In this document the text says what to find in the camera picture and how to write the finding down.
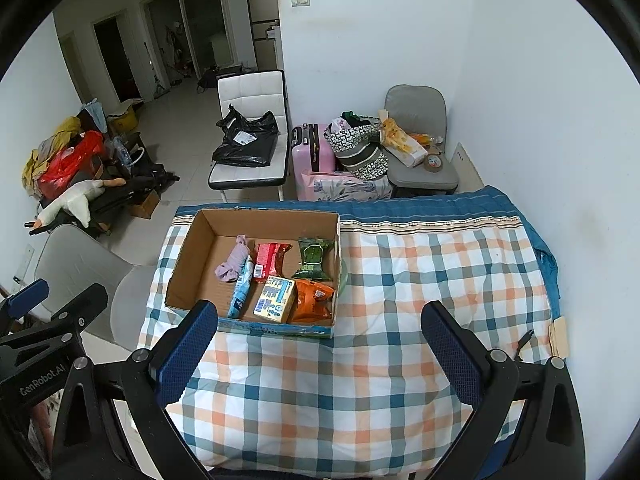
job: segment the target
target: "metal screw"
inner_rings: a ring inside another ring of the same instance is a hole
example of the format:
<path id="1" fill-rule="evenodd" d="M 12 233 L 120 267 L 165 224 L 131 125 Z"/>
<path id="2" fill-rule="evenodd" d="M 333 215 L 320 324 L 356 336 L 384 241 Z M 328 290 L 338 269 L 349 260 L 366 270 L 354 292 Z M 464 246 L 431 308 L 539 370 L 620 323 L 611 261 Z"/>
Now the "metal screw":
<path id="1" fill-rule="evenodd" d="M 558 370 L 562 370 L 564 368 L 564 360 L 557 357 L 557 356 L 553 356 L 551 358 L 551 365 L 553 368 L 557 368 Z"/>
<path id="2" fill-rule="evenodd" d="M 147 359 L 149 359 L 149 350 L 140 348 L 139 350 L 136 350 L 135 352 L 133 352 L 133 354 L 131 354 L 131 358 L 137 363 L 146 361 Z"/>
<path id="3" fill-rule="evenodd" d="M 491 353 L 489 355 L 491 356 L 491 359 L 493 359 L 497 363 L 503 363 L 507 360 L 507 354 L 505 354 L 502 350 L 491 350 Z"/>
<path id="4" fill-rule="evenodd" d="M 79 357 L 74 361 L 74 368 L 76 370 L 82 370 L 88 364 L 89 364 L 89 359 L 87 359 L 86 357 Z"/>

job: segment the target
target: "checkered tablecloth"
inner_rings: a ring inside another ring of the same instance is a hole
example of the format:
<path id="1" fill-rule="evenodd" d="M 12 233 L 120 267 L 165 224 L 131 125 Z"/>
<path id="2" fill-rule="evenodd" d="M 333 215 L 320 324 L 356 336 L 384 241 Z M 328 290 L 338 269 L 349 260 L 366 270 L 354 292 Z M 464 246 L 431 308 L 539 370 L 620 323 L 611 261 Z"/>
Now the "checkered tablecloth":
<path id="1" fill-rule="evenodd" d="M 164 305 L 193 221 L 167 234 L 140 346 L 184 314 Z M 431 469 L 470 415 L 420 332 L 424 304 L 440 300 L 487 348 L 525 361 L 550 355 L 549 301 L 519 216 L 447 221 L 341 221 L 347 285 L 331 340 L 217 333 L 177 404 L 173 422 L 205 466 L 318 477 Z M 513 433 L 514 404 L 502 436 Z"/>

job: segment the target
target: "blue fabric border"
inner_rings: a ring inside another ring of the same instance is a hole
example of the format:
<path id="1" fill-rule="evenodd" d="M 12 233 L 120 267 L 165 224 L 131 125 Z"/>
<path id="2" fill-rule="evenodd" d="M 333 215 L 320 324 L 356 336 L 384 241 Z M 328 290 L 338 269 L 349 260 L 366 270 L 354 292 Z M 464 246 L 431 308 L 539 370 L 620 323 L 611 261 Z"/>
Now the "blue fabric border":
<path id="1" fill-rule="evenodd" d="M 487 186 L 473 193 L 457 195 L 396 198 L 373 202 L 260 202 L 234 204 L 201 204 L 178 208 L 176 216 L 195 215 L 205 208 L 268 208 L 337 212 L 347 220 L 365 223 L 465 220 L 483 216 L 519 216 L 536 253 L 536 259 L 545 282 L 553 319 L 560 317 L 558 264 L 551 250 L 525 216 L 513 205 L 509 197 L 495 187 Z"/>

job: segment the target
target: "yellow cloth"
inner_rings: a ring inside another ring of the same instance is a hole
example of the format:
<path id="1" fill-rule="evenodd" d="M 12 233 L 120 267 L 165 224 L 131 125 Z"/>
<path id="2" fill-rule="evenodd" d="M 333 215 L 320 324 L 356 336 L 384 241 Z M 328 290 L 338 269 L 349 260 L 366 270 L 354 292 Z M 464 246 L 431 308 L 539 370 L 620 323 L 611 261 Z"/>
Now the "yellow cloth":
<path id="1" fill-rule="evenodd" d="M 68 117 L 56 128 L 56 132 L 52 136 L 43 140 L 38 149 L 31 152 L 31 156 L 22 170 L 22 187 L 30 196 L 37 198 L 41 196 L 37 180 L 47 171 L 49 163 L 56 153 L 63 150 L 71 139 L 81 131 L 80 119 Z"/>

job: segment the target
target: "white stuffed animal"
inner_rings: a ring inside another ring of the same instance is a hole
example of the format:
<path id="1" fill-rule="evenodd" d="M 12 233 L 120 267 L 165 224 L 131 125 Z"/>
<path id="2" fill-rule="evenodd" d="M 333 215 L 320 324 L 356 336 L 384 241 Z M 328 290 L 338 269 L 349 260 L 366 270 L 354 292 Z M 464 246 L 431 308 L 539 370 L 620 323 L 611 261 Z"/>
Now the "white stuffed animal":
<path id="1" fill-rule="evenodd" d="M 114 178 L 113 180 L 83 180 L 73 184 L 40 212 L 33 224 L 33 229 L 49 225 L 61 209 L 75 216 L 87 228 L 91 220 L 89 202 L 104 193 L 104 188 L 124 186 L 126 183 L 127 181 L 123 178 Z"/>

